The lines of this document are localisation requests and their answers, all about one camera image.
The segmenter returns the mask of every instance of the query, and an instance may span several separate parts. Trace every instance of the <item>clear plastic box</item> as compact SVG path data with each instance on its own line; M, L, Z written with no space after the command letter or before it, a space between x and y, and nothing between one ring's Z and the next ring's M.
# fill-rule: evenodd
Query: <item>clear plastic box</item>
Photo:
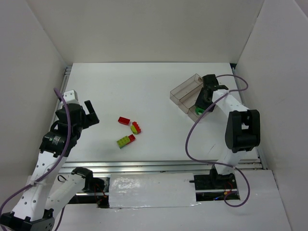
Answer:
M170 92L170 99L187 114L189 113L190 108L194 107L199 92L203 87L202 83L202 78L198 74L195 74L174 88Z

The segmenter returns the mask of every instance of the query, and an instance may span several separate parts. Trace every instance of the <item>toy block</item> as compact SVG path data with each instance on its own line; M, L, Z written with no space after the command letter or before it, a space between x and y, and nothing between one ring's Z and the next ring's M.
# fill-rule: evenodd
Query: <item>toy block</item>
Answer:
M126 118L124 118L124 117L120 117L120 118L118 119L118 122L119 122L120 124L128 125L129 122L130 122L130 119L126 119Z
M128 143L130 143L128 136L125 136L117 141L117 145L119 145L120 148L123 148Z
M135 135L137 135L138 134L138 132L137 132L137 130L136 130L136 128L135 128L135 126L130 126L130 130L135 134Z
M139 125L137 124L137 122L133 122L133 126L135 127L137 134L139 134L141 132L141 129L140 129Z
M128 138L129 138L129 140L130 140L130 142L129 143L132 143L133 141L135 141L135 137L134 137L134 135L133 134L131 134L130 136L128 136Z

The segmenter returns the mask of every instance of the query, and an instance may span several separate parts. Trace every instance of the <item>purple cable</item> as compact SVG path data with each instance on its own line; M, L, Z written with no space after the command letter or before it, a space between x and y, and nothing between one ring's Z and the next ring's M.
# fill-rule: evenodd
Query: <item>purple cable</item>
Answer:
M62 101L64 108L65 108L65 112L66 112L66 117L67 117L67 139L66 139L66 143L64 146L64 149L59 157L59 159L57 160L57 162L51 167L51 169L49 171L47 171L45 174L43 174L41 177L37 178L36 181L41 181L43 180L45 177L47 177L56 167L57 165L60 163L61 159L63 158L63 156L66 153L66 150L68 148L69 145L69 141L71 139L71 118L69 115L69 110L68 110L68 106L66 104L65 99L63 98L62 94L60 93L60 91L57 88L54 88L54 93L56 94L56 96L59 98L60 101ZM9 198L7 198L1 205L0 207L0 215L2 215L2 211L4 206L15 196L17 196L19 193L21 193L24 190L28 190L29 188L31 188L33 185L28 184L25 187L23 187L22 189L18 190L17 192L13 193L11 196L9 196ZM6 228L4 226L2 226L3 231L7 231Z
M199 121L206 115L206 113L210 110L210 108L212 108L215 104L217 104L220 100L222 100L223 98L225 98L230 92L234 92L234 91L244 91L244 90L247 90L248 89L248 83L245 79L243 79L242 77L240 76L237 76L237 75L231 75L231 74L226 74L226 75L220 75L220 76L216 76L216 78L218 77L222 77L222 76L232 76L232 77L236 77L236 78L239 78L240 80L242 80L245 84L246 84L246 87L243 88L243 89L238 89L238 90L230 90L229 92L227 92L226 94L224 94L223 96L221 96L219 99L217 99L215 102L213 102L200 116L199 118L197 119L197 121L194 123L194 125L192 126L191 130L188 132L188 135L187 135L187 138L186 138L186 142L185 142L185 151L186 151L186 154L187 156L192 159L193 161L196 161L196 162L200 162L200 163L205 163L205 164L211 164L211 165L224 165L224 166L227 166L227 167L232 167L234 169L236 169L237 171L239 171L239 173L243 176L244 180L246 181L246 184L247 184L247 187L248 187L248 194L247 194L247 197L245 198L245 200L240 203L239 205L231 205L227 202L227 197L230 195L230 194L236 194L237 192L231 192L227 195L224 196L223 200L224 202L229 205L230 207L240 207L242 205L244 205L247 201L248 201L248 198L250 196L250 185L249 185L249 182L246 178L246 176L244 175L244 173L238 169L237 167L234 167L232 165L228 165L228 164L225 164L225 163L220 163L220 162L215 162L215 161L206 161L206 160L197 160L195 158L193 158L189 153L188 153L188 141L189 141L189 138L192 134L192 131L194 130L194 128L196 127L196 125L199 123Z
M61 224L61 221L62 221L62 217L63 217L63 214L64 214L64 209L65 209L65 207L63 207L63 209L62 209L62 211L61 211L61 215L60 215L60 218L59 218L59 222L58 222L57 227L55 228L54 231L57 231L58 228L60 227L60 224Z

